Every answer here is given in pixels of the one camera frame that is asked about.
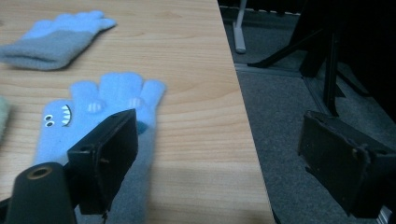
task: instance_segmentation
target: wooden tabletop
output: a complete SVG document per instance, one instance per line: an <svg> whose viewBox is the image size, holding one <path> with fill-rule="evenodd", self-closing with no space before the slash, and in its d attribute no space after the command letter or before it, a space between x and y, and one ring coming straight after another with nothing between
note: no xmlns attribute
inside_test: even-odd
<svg viewBox="0 0 396 224"><path fill-rule="evenodd" d="M0 143L0 200L32 164L46 103L70 98L76 81L134 71L167 85L157 114L149 222L274 223L217 1L5 0L0 45L35 21L93 9L118 25L65 69L0 64L0 95L12 104Z"/></svg>

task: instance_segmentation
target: wooden table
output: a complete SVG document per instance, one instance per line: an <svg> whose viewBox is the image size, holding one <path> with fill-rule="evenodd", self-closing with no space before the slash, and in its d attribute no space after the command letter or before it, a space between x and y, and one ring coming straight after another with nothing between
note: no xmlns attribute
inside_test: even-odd
<svg viewBox="0 0 396 224"><path fill-rule="evenodd" d="M158 110L149 222L273 223L215 0L4 0L0 45L17 40L34 21L93 9L118 25L67 68L42 72L0 64L0 95L12 104L0 145L0 200L31 165L46 103L69 98L76 81L135 71L168 88Z"/></svg>

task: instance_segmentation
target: gray carpet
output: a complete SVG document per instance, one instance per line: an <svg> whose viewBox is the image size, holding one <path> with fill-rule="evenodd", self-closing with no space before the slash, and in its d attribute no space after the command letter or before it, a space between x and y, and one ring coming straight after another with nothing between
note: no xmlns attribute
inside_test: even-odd
<svg viewBox="0 0 396 224"><path fill-rule="evenodd" d="M320 111L323 69L308 88L298 67L304 57L296 51L268 69L246 67L277 50L290 40L298 15L248 11L243 30L246 54L234 52L232 22L237 9L221 7L233 61L244 96L271 205L285 223L377 223L375 219L348 217L319 182L305 171L297 146L306 110ZM339 70L348 76L347 65ZM376 101L359 96L337 79L345 98L336 98L340 119L381 143L396 148L396 125Z"/></svg>

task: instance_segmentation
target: googly eye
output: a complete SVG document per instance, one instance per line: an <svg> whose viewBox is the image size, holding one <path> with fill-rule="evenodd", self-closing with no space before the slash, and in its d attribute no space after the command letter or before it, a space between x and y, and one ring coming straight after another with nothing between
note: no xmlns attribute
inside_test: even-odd
<svg viewBox="0 0 396 224"><path fill-rule="evenodd" d="M44 117L44 120L50 120L52 119L52 115L46 115L46 117Z"/></svg>
<svg viewBox="0 0 396 224"><path fill-rule="evenodd" d="M55 124L55 121L48 121L47 123L46 123L46 127L51 127L52 125L54 125Z"/></svg>

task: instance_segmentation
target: blue glove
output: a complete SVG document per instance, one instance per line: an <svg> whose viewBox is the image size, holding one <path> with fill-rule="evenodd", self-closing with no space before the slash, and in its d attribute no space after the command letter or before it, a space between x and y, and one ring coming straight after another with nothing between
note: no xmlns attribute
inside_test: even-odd
<svg viewBox="0 0 396 224"><path fill-rule="evenodd" d="M53 101L44 108L34 164L66 164L68 149L108 116L123 110L136 109L139 134L155 129L165 85L158 80L143 82L134 73L109 73L101 77L99 87L80 81L70 91L72 100Z"/></svg>
<svg viewBox="0 0 396 224"><path fill-rule="evenodd" d="M22 68L52 70L68 65L102 30L116 25L102 11L61 14L37 21L20 40L0 47L0 62Z"/></svg>

